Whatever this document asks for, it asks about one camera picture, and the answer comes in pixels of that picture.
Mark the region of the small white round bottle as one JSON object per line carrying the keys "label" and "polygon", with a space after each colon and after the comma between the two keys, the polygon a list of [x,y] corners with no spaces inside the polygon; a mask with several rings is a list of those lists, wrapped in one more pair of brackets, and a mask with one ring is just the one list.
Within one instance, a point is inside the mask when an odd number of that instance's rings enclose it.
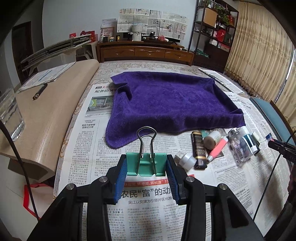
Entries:
{"label": "small white round bottle", "polygon": [[183,153],[178,151],[174,157],[175,162],[177,165],[185,169],[186,171],[191,170],[196,164],[196,158],[188,153]]}

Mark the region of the green binder clip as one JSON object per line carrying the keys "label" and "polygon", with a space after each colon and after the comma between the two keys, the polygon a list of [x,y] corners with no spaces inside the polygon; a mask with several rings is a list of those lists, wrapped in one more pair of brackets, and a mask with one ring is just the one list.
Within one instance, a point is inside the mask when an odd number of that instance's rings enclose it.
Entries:
{"label": "green binder clip", "polygon": [[[142,177],[161,177],[166,175],[166,153],[154,152],[154,139],[157,136],[157,132],[150,126],[143,126],[136,132],[138,139],[140,140],[140,149],[138,153],[126,153],[127,160],[127,175]],[[151,138],[149,144],[149,153],[144,152],[143,138]]]}

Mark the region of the dark brown lighter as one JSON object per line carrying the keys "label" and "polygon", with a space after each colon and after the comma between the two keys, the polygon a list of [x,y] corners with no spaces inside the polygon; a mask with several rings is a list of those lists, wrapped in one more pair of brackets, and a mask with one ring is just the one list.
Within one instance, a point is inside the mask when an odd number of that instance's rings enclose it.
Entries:
{"label": "dark brown lighter", "polygon": [[204,170],[207,168],[206,151],[203,143],[201,132],[195,131],[191,133],[193,157],[196,159],[195,169]]}

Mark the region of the white blue vaseline jar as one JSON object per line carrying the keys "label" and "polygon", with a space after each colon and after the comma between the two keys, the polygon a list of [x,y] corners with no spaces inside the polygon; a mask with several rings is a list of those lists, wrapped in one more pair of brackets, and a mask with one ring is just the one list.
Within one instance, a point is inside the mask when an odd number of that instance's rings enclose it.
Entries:
{"label": "white blue vaseline jar", "polygon": [[260,148],[257,147],[254,142],[252,141],[252,138],[251,138],[251,133],[249,132],[249,130],[247,129],[246,126],[242,126],[238,129],[241,137],[244,137],[248,146],[250,147],[250,150],[252,152],[252,154],[256,155],[259,151],[260,151]]}

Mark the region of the white tape roll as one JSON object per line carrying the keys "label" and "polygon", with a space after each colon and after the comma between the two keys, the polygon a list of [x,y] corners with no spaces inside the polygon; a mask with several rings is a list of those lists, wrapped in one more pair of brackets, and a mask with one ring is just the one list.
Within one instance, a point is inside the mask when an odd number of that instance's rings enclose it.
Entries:
{"label": "white tape roll", "polygon": [[203,138],[204,147],[208,150],[212,150],[217,146],[221,139],[221,133],[219,131],[214,130]]}

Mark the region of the pink tube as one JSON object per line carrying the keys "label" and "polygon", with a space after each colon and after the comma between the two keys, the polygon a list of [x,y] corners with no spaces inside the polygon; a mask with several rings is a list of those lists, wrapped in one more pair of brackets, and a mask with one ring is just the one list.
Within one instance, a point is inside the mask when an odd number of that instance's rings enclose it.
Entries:
{"label": "pink tube", "polygon": [[220,142],[216,145],[216,147],[208,154],[207,161],[211,162],[213,161],[223,150],[223,148],[226,146],[229,138],[227,136],[222,137]]}

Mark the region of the pink small jar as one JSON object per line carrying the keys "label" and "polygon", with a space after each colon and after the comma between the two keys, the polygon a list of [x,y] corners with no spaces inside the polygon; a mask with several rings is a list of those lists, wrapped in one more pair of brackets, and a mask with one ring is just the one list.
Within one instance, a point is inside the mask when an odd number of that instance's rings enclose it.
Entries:
{"label": "pink small jar", "polygon": [[271,133],[269,133],[265,138],[267,141],[273,141],[273,137]]}

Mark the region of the white power adapter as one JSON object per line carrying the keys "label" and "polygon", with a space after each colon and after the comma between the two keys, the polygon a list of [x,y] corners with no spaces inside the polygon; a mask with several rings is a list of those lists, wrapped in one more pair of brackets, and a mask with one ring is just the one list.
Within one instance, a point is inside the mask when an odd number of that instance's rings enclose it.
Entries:
{"label": "white power adapter", "polygon": [[259,142],[260,137],[259,137],[259,135],[258,135],[256,132],[253,132],[253,133],[251,134],[251,138],[252,138],[252,141],[254,142],[254,144],[255,144],[257,147],[259,147],[259,146],[260,146],[260,142]]}

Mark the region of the blue cushioned chair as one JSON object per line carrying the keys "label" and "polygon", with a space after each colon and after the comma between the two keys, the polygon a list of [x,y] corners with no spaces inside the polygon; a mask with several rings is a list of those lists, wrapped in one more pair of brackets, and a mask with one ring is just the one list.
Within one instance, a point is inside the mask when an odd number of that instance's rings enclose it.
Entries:
{"label": "blue cushioned chair", "polygon": [[292,134],[292,128],[273,101],[267,102],[263,99],[250,97],[250,101],[263,115],[277,138],[287,140]]}

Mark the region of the clear candy bottle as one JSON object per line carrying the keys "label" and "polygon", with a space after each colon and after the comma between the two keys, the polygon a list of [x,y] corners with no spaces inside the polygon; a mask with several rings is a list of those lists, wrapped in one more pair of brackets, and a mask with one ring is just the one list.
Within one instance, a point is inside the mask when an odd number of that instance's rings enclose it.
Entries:
{"label": "clear candy bottle", "polygon": [[236,157],[237,165],[242,166],[251,158],[251,156],[253,156],[253,154],[245,138],[241,137],[238,129],[239,128],[232,128],[227,133],[227,136],[229,138],[231,149],[233,150]]}

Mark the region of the purple towel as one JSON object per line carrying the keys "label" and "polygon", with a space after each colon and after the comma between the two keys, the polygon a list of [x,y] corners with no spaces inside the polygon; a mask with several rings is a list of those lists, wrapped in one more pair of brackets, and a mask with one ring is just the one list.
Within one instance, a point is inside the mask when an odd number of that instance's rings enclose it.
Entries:
{"label": "purple towel", "polygon": [[167,72],[123,72],[116,87],[105,140],[112,149],[137,139],[144,126],[158,133],[238,128],[244,114],[212,78]]}

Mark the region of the beige side table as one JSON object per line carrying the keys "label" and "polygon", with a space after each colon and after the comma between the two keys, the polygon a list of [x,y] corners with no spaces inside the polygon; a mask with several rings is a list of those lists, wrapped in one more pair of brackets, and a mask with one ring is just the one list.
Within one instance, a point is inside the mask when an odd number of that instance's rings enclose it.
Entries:
{"label": "beige side table", "polygon": [[25,128],[15,146],[29,178],[42,182],[55,175],[74,111],[98,69],[97,60],[79,61],[48,84],[37,100],[33,95],[38,87],[16,94]]}

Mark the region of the glass of water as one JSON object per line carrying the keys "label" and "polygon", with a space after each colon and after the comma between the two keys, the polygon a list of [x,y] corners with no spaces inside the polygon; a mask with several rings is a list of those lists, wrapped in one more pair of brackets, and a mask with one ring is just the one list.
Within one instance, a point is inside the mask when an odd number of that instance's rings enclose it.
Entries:
{"label": "glass of water", "polygon": [[8,88],[1,95],[1,121],[8,130],[11,139],[16,141],[25,128],[13,88]]}

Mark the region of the wooden tv cabinet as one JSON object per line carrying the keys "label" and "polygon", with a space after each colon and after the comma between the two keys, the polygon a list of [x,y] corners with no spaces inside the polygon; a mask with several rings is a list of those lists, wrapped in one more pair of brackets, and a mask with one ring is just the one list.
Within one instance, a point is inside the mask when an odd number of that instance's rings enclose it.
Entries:
{"label": "wooden tv cabinet", "polygon": [[194,54],[175,43],[162,41],[117,41],[97,44],[100,63],[116,60],[151,60],[186,64],[191,66]]}

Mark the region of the dark door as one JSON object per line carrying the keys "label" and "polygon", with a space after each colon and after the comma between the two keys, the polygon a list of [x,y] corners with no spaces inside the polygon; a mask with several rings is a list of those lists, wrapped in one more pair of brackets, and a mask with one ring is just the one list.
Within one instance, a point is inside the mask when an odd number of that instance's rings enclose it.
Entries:
{"label": "dark door", "polygon": [[21,61],[33,54],[31,38],[31,21],[16,25],[12,28],[11,44],[13,49],[14,63],[21,84],[29,77],[29,72],[23,72]]}

